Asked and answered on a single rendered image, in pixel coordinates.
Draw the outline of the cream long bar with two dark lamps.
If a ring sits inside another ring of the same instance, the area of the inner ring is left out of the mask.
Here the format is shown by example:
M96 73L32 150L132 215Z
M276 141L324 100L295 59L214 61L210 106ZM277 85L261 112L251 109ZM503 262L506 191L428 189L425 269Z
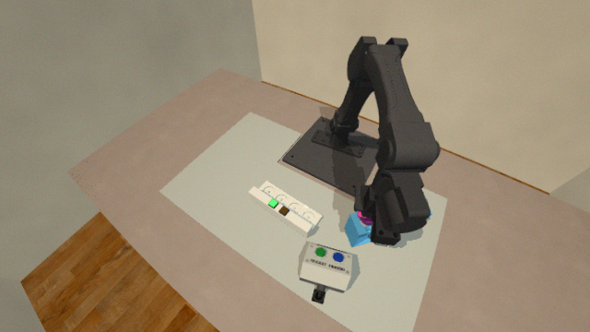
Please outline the cream long bar with two dark lamps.
M269 181L266 181L259 189L253 187L248 193L256 204L289 225L305 238L308 238L322 218L321 214L307 207Z

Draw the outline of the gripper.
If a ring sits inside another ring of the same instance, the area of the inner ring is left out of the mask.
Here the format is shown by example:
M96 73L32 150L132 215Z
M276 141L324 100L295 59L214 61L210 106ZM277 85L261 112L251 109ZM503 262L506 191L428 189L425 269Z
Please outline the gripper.
M354 203L354 211L357 212L358 210L358 218L360 218L360 220L366 219L366 218L371 218L372 217L372 213L367 213L363 211L363 198L368 190L369 186L366 184L356 184L355 187L355 203ZM372 190L373 192L383 198L382 195L380 195L373 187L373 183L372 183Z

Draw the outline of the blue rectangular tube holder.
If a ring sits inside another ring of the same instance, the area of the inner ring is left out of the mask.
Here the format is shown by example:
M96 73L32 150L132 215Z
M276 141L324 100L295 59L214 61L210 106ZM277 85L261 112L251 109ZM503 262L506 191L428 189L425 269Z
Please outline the blue rectangular tube holder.
M372 225L362 226L357 214L358 212L349 215L344 228L351 247L371 242Z

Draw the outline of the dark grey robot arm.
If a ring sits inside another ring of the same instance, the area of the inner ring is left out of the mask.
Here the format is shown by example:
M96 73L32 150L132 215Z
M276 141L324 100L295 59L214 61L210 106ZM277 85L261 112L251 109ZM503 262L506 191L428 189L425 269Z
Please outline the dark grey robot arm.
M395 246L400 233L427 224L431 210L419 173L425 172L441 151L431 123L424 121L407 84L401 63L407 47L404 38L377 44L375 37L361 36L348 58L350 83L329 124L332 134L318 129L312 137L313 143L361 158L365 145L348 139L348 134L358 129L360 110L374 92L380 137L375 156L379 169L372 183L383 198L370 184L363 211L372 213L371 243L386 247Z

